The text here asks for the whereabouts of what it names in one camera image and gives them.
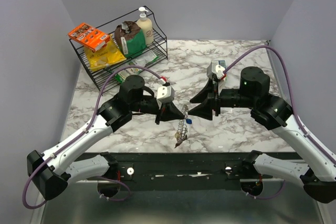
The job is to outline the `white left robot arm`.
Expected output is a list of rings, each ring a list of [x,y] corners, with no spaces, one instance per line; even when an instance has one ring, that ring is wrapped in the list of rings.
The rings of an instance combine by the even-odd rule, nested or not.
[[[27,155],[28,181],[34,183],[45,200],[51,200],[74,182],[98,176],[112,179],[117,161],[109,154],[84,161],[77,159],[96,142],[130,122],[134,112],[155,115],[156,124],[183,119],[183,113],[173,103],[173,87],[163,78],[159,82],[154,93],[141,76],[128,76],[119,92],[96,107],[90,121],[71,137],[42,153],[32,151]]]

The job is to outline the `metal disc with key rings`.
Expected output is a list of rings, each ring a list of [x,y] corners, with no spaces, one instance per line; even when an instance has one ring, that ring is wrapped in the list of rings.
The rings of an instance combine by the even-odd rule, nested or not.
[[[189,118],[188,118],[188,106],[183,105],[182,107],[182,113],[184,115],[184,119],[179,120],[177,131],[175,133],[175,148],[180,146],[185,140],[187,140],[187,133],[188,133],[188,123],[189,123]]]

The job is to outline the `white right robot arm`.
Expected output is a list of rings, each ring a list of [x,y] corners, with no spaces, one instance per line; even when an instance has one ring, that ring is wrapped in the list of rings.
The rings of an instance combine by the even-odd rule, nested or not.
[[[316,147],[309,142],[310,134],[296,120],[291,105],[269,93],[270,77],[258,67],[246,67],[241,71],[238,89],[219,89],[218,83],[216,76],[209,78],[207,85],[190,99],[197,106],[189,110],[189,115],[212,120],[221,108],[249,108],[257,123],[281,137],[304,160],[298,164],[251,151],[239,172],[249,178],[263,174],[292,182],[321,203],[335,200],[333,155],[324,145]]]

